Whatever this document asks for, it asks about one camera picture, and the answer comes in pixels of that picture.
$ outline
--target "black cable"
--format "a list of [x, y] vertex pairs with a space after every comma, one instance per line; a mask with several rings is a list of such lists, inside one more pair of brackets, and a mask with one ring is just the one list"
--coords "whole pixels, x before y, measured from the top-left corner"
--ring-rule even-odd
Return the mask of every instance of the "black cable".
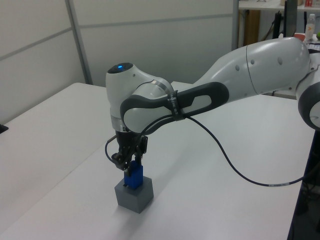
[[227, 160], [227, 162], [229, 163], [230, 167], [240, 176], [242, 177], [243, 179], [247, 180], [248, 182], [252, 183], [252, 184], [256, 184], [256, 185], [259, 185], [259, 186], [265, 186], [265, 187], [281, 187], [281, 186], [287, 186], [287, 185], [292, 185], [292, 184], [295, 184], [297, 182], [300, 182], [301, 180], [304, 180], [306, 178], [308, 178], [309, 176], [311, 176], [312, 174], [314, 174], [314, 172], [316, 170], [318, 170], [319, 166], [320, 166], [320, 162], [310, 171], [308, 172], [308, 174], [306, 174], [305, 176], [303, 177], [300, 177], [294, 181], [289, 181], [289, 182], [285, 182], [285, 183], [280, 183], [280, 184], [266, 184], [266, 183], [260, 183], [260, 182], [257, 182], [257, 181], [253, 181], [249, 178], [247, 178], [246, 176], [242, 175], [241, 172], [239, 172], [235, 166], [231, 163], [229, 157], [227, 156], [224, 148], [222, 147], [221, 143], [218, 141], [218, 139], [216, 138], [215, 135], [213, 135], [212, 132], [209, 131], [209, 129], [207, 129], [204, 125], [202, 125], [199, 121], [195, 120], [194, 118], [192, 117], [189, 117], [187, 116], [186, 117], [187, 119], [195, 122], [196, 124], [198, 124], [200, 127], [202, 127], [214, 140], [215, 142], [218, 144], [219, 148], [221, 149], [225, 159]]
[[[131, 157], [132, 154], [134, 153], [134, 150], [135, 150], [135, 146], [139, 143], [140, 141], [140, 137], [154, 124], [156, 124], [157, 122], [163, 120], [163, 119], [166, 119], [166, 118], [172, 118], [171, 115], [165, 115], [165, 116], [162, 116], [162, 117], [159, 117], [158, 119], [154, 120], [152, 123], [150, 123], [148, 126], [146, 126], [145, 129], [143, 129], [143, 131], [138, 135], [137, 137], [137, 141], [134, 143], [134, 145], [132, 146], [131, 150], [130, 150], [130, 153], [128, 154], [127, 158]], [[219, 148], [221, 149], [225, 159], [227, 160], [227, 162], [229, 163], [230, 167], [240, 176], [242, 177], [243, 179], [247, 180], [248, 182], [252, 183], [252, 184], [255, 184], [255, 185], [259, 185], [259, 186], [264, 186], [264, 187], [282, 187], [282, 186], [288, 186], [288, 185], [292, 185], [292, 184], [295, 184], [297, 182], [300, 182], [304, 179], [307, 179], [309, 178], [311, 175], [314, 174], [315, 171], [318, 170], [318, 168], [320, 167], [320, 162], [310, 171], [308, 172], [306, 175], [304, 175], [303, 177], [300, 177], [294, 181], [289, 181], [289, 182], [285, 182], [285, 183], [278, 183], [278, 184], [266, 184], [266, 183], [260, 183], [260, 182], [257, 182], [257, 181], [253, 181], [249, 178], [247, 178], [246, 176], [244, 176], [241, 172], [239, 172], [235, 166], [231, 163], [229, 157], [227, 156], [224, 148], [222, 147], [221, 143], [219, 142], [219, 140], [216, 138], [216, 136], [209, 131], [209, 129], [207, 129], [204, 125], [202, 125], [202, 123], [200, 123], [199, 121], [195, 120], [194, 118], [190, 117], [190, 116], [187, 116], [186, 117], [187, 119], [195, 122], [196, 124], [198, 124], [200, 127], [202, 127], [214, 140], [215, 142], [218, 144]], [[108, 155], [108, 151], [107, 151], [107, 147], [108, 147], [108, 144], [110, 142], [112, 142], [114, 139], [116, 138], [116, 136], [113, 136], [112, 138], [110, 138], [106, 144], [105, 144], [105, 147], [104, 147], [104, 151], [105, 151], [105, 155], [107, 156], [107, 158], [112, 161], [112, 159], [110, 158], [110, 156]]]
[[[156, 124], [157, 122], [163, 120], [163, 119], [167, 119], [167, 118], [173, 118], [172, 115], [165, 115], [165, 116], [162, 116], [162, 117], [159, 117], [158, 119], [154, 120], [153, 122], [151, 122], [148, 126], [145, 127], [145, 129], [142, 130], [142, 132], [138, 135], [137, 137], [137, 140], [135, 141], [134, 145], [131, 147], [131, 150], [129, 152], [129, 154], [127, 155], [126, 159], [123, 161], [123, 162], [127, 162], [129, 158], [132, 157], [132, 155], [134, 154], [134, 151], [136, 149], [136, 146], [137, 144], [139, 143], [140, 141], [140, 138], [143, 134], [145, 134], [145, 132], [150, 128], [152, 127], [154, 124]], [[116, 138], [116, 135], [114, 135], [112, 138], [110, 138], [108, 141], [106, 141], [106, 144], [104, 146], [104, 151], [105, 151], [105, 155], [107, 156], [107, 158], [112, 162], [112, 159], [110, 158], [109, 154], [108, 154], [108, 150], [107, 150], [107, 147], [108, 147], [108, 144], [110, 142], [112, 142], [114, 139]]]

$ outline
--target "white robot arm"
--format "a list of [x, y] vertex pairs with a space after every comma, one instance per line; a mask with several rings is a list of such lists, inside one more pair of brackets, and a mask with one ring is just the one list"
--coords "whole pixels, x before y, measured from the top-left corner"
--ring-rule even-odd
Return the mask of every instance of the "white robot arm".
[[[160, 117], [167, 116], [152, 125], [145, 135], [166, 123], [275, 90], [295, 92], [303, 120], [320, 131], [318, 65], [320, 54], [309, 54], [305, 44], [293, 37], [236, 49], [179, 92], [163, 78], [149, 75], [131, 63], [115, 65], [106, 74], [106, 90], [119, 151], [130, 148], [130, 139]], [[121, 164], [120, 168], [125, 169], [126, 165]]]

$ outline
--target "gray block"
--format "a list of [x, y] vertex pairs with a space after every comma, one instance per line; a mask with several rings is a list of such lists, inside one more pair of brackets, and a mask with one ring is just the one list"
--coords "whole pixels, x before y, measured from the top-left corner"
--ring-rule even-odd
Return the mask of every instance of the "gray block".
[[125, 180], [122, 179], [114, 187], [118, 205], [132, 210], [138, 214], [141, 213], [154, 197], [154, 189], [152, 187], [151, 178], [143, 176], [143, 184], [137, 189], [124, 186], [124, 184]]

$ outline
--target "desk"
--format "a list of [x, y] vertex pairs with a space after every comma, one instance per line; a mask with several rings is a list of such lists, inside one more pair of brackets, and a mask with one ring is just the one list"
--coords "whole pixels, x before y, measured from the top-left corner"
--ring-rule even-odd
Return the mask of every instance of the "desk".
[[[173, 84], [175, 89], [184, 86]], [[92, 106], [108, 109], [104, 88], [85, 88], [95, 98]], [[196, 119], [216, 135], [245, 176], [282, 183], [303, 175], [314, 131], [301, 119], [295, 100], [258, 95]], [[113, 136], [109, 119], [100, 121], [107, 136]], [[117, 152], [117, 144], [110, 143], [108, 150]], [[107, 160], [101, 145], [0, 240], [287, 239], [301, 184], [261, 187], [245, 181], [191, 121], [173, 122], [151, 134], [142, 162], [153, 181], [154, 199], [141, 214], [118, 206], [114, 186], [123, 173]]]
[[[257, 1], [257, 0], [248, 0], [248, 1], [239, 1], [239, 10], [261, 10], [261, 11], [283, 11], [285, 6], [280, 5], [280, 0], [266, 0]], [[298, 12], [312, 12], [318, 13], [320, 12], [320, 7], [305, 7], [305, 3], [297, 7]], [[245, 15], [239, 18], [239, 36], [238, 36], [238, 47], [243, 46], [244, 42], [244, 32], [245, 32]]]
[[0, 234], [79, 166], [110, 131], [106, 89], [75, 83], [0, 134]]
[[[285, 6], [280, 5], [280, 0], [248, 0], [239, 1], [239, 10], [267, 10], [267, 11], [279, 11], [284, 10]], [[305, 2], [297, 7], [298, 12], [320, 12], [320, 7], [305, 7]]]

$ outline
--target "blue block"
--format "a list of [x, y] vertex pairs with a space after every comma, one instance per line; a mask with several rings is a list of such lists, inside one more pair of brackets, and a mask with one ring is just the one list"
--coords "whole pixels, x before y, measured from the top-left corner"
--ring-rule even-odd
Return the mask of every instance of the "blue block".
[[144, 167], [138, 165], [136, 161], [130, 162], [131, 176], [124, 173], [124, 184], [132, 189], [136, 189], [144, 182]]

